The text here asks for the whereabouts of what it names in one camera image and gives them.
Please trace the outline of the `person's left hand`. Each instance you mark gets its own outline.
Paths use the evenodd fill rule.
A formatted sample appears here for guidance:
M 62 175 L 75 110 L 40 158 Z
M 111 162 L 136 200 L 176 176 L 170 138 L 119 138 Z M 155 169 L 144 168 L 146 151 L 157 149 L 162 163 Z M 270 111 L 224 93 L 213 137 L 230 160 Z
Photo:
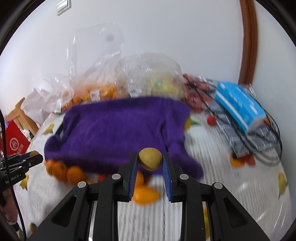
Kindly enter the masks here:
M 16 204 L 13 199 L 13 195 L 11 193 L 10 189 L 7 189 L 3 192 L 4 199 L 6 201 L 5 206 L 3 207 L 4 214 L 9 221 L 9 223 L 12 223 L 13 225 L 18 220 L 18 211 L 16 208 Z

